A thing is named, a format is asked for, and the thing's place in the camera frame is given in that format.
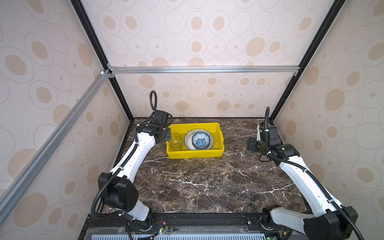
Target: gray vent grille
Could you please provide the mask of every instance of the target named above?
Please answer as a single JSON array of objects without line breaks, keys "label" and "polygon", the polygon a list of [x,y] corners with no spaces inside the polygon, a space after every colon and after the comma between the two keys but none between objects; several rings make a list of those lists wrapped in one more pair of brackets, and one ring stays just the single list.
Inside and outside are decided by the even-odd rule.
[{"label": "gray vent grille", "polygon": [[[137,240],[150,235],[134,235]],[[92,240],[129,240],[128,234],[118,235],[93,235]],[[262,233],[242,233],[242,234],[172,234],[170,236],[160,235],[155,240],[266,240]]]}]

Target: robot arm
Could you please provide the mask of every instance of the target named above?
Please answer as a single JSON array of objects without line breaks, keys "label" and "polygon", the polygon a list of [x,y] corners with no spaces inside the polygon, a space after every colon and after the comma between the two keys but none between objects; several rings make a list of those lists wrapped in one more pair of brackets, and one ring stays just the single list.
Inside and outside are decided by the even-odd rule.
[{"label": "robot arm", "polygon": [[170,140],[170,129],[167,124],[168,113],[154,110],[150,122],[137,127],[137,142],[134,141],[120,162],[109,173],[101,173],[98,179],[99,189],[118,170],[114,180],[101,193],[101,202],[122,210],[123,216],[130,220],[139,220],[141,229],[149,228],[152,223],[152,210],[138,200],[138,191],[133,186],[136,173],[149,150],[161,141]]},{"label": "robot arm", "polygon": [[[341,206],[342,211],[354,223],[358,217],[357,212],[352,207],[344,207],[328,191],[331,200],[326,198],[319,185],[307,173],[310,170],[297,150],[290,144],[282,144],[275,126],[265,126],[265,124],[261,123],[257,126],[257,129],[257,138],[250,138],[247,143],[247,150],[262,153],[274,160],[275,164],[292,179],[307,200],[313,213],[303,214],[273,205],[263,209],[263,225],[265,227],[284,225],[307,235],[310,240],[343,240],[349,238],[352,227],[332,202]],[[268,151],[266,150],[266,142],[269,146]]]}]

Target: aluminum frame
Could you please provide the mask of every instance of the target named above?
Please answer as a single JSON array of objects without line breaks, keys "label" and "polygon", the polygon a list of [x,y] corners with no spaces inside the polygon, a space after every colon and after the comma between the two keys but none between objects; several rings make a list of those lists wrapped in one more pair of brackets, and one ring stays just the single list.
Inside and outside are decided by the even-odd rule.
[{"label": "aluminum frame", "polygon": [[110,67],[112,74],[132,73],[297,73],[296,65],[281,66],[172,66],[172,67]]},{"label": "aluminum frame", "polygon": [[49,158],[55,152],[61,141],[71,130],[78,118],[87,108],[102,84],[111,77],[109,70],[101,71],[101,75],[93,81],[79,101],[73,106],[63,121],[57,126],[55,131],[45,141],[44,145],[35,154],[30,163],[23,169],[23,172],[13,181],[12,185],[4,193],[0,200],[0,226],[7,219],[13,208],[23,197],[28,187],[39,174]]}]

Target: red wire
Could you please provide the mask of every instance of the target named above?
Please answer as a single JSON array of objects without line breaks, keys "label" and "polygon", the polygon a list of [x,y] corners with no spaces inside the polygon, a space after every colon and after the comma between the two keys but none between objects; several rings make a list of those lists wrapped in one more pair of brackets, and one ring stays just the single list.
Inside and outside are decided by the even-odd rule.
[{"label": "red wire", "polygon": [[161,223],[162,225],[168,226],[166,221],[159,221],[159,222],[155,223],[154,225],[159,224],[159,223]]}]

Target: white plate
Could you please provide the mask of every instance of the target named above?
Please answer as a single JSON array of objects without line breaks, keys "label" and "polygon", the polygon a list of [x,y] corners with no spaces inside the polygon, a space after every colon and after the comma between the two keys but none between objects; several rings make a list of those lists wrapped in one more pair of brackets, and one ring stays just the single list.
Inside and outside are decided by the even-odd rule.
[{"label": "white plate", "polygon": [[[210,143],[206,149],[197,149],[192,144],[192,137],[193,137],[193,135],[195,135],[195,133],[198,133],[198,132],[206,133],[209,136]],[[192,130],[186,134],[186,136],[184,138],[184,143],[185,143],[185,146],[188,148],[188,150],[198,151],[198,150],[211,150],[214,147],[215,141],[214,141],[214,138],[210,132],[208,132],[204,129],[194,129],[194,130]]]}]

